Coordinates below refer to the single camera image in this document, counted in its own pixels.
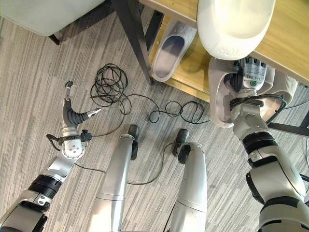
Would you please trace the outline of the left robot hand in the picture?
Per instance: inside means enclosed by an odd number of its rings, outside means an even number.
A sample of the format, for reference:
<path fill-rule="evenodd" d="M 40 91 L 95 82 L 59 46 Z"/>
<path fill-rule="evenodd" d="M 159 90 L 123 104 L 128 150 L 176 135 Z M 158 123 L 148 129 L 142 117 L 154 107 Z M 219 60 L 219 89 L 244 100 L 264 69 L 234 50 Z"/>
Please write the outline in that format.
<path fill-rule="evenodd" d="M 77 128 L 80 124 L 99 113 L 102 109 L 96 108 L 84 113 L 78 113 L 73 110 L 70 99 L 70 89 L 73 86 L 72 81 L 65 83 L 65 97 L 62 99 L 62 121 L 63 126 Z"/>

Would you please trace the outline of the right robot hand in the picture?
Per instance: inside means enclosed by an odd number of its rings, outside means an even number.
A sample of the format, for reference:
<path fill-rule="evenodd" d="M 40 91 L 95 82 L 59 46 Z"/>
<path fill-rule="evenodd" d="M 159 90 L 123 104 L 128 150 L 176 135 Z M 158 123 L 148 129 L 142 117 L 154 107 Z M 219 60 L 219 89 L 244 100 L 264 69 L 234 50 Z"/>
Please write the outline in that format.
<path fill-rule="evenodd" d="M 236 92 L 242 89 L 258 91 L 264 84 L 267 65 L 253 57 L 245 57 L 234 62 L 237 73 L 233 74 L 229 82 Z"/>

